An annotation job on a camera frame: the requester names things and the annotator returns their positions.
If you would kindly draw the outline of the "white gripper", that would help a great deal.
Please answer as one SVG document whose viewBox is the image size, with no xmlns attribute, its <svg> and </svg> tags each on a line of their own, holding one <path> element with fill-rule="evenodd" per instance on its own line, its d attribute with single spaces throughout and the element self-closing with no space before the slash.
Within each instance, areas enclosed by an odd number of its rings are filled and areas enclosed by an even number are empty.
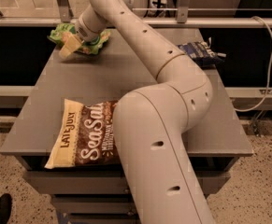
<svg viewBox="0 0 272 224">
<path fill-rule="evenodd" d="M 86 42 L 95 40 L 101 33 L 101 25 L 102 23 L 98 20 L 96 15 L 88 13 L 80 15 L 75 24 L 77 35 L 70 35 L 66 39 L 59 52 L 60 57 L 62 59 L 66 59 L 72 53 L 77 51 L 82 45 L 82 40 Z"/>
</svg>

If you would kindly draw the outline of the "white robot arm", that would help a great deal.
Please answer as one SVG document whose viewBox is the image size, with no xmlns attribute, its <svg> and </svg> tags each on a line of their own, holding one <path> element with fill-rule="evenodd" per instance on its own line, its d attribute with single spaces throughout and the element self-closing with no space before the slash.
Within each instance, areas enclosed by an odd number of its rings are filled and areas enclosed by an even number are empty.
<svg viewBox="0 0 272 224">
<path fill-rule="evenodd" d="M 116 147 L 141 224 L 215 224 L 182 134 L 209 110 L 205 72 L 131 10 L 132 0 L 89 0 L 63 58 L 112 24 L 155 79 L 125 94 L 113 115 Z"/>
</svg>

